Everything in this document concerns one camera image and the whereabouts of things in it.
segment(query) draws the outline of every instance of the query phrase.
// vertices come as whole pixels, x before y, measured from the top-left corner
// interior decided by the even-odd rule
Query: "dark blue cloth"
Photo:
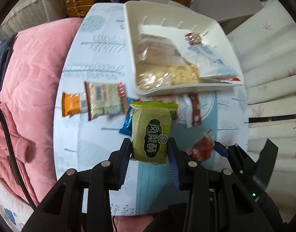
[[[0,92],[3,85],[4,76],[6,73],[6,69],[11,58],[11,47],[14,38],[17,33],[12,34],[10,37],[5,38],[0,43]]]

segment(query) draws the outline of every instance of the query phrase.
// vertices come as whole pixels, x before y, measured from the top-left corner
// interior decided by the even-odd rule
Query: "red snack package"
[[[208,160],[211,157],[214,148],[214,140],[210,136],[211,132],[212,130],[208,133],[204,132],[204,137],[195,143],[193,147],[187,151],[187,154],[199,162]]]
[[[192,92],[189,93],[188,96],[192,102],[192,126],[201,125],[202,119],[200,118],[200,103],[198,100],[198,93]]]

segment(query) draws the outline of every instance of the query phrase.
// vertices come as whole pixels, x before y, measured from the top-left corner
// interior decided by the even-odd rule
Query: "brown strap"
[[[20,185],[20,187],[21,187],[21,189],[22,189],[22,191],[23,191],[23,193],[25,195],[25,198],[27,199],[27,201],[30,204],[31,208],[33,208],[33,210],[35,210],[36,205],[33,202],[32,198],[31,198],[31,196],[30,196],[30,194],[28,192],[28,189],[25,186],[25,182],[23,181],[21,173],[19,171],[19,167],[18,167],[16,157],[15,157],[15,153],[14,153],[14,148],[13,148],[13,146],[11,144],[11,137],[9,135],[8,126],[7,126],[5,117],[4,117],[3,112],[2,112],[1,109],[0,109],[0,122],[1,122],[2,127],[3,127],[3,131],[4,131],[4,135],[5,135],[5,139],[6,139],[6,144],[7,144],[7,149],[8,149],[8,152],[9,152],[8,162],[10,164],[11,171],[13,173],[13,176],[14,176],[17,184]]]

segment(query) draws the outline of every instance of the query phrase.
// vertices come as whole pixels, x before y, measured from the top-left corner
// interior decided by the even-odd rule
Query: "pink quilt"
[[[0,101],[30,142],[25,169],[39,202],[56,183],[53,117],[62,68],[80,18],[42,24],[16,36]]]

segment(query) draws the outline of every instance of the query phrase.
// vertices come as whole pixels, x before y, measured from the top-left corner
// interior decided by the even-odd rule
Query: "orange snack package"
[[[62,116],[88,112],[86,93],[66,94],[62,93]]]

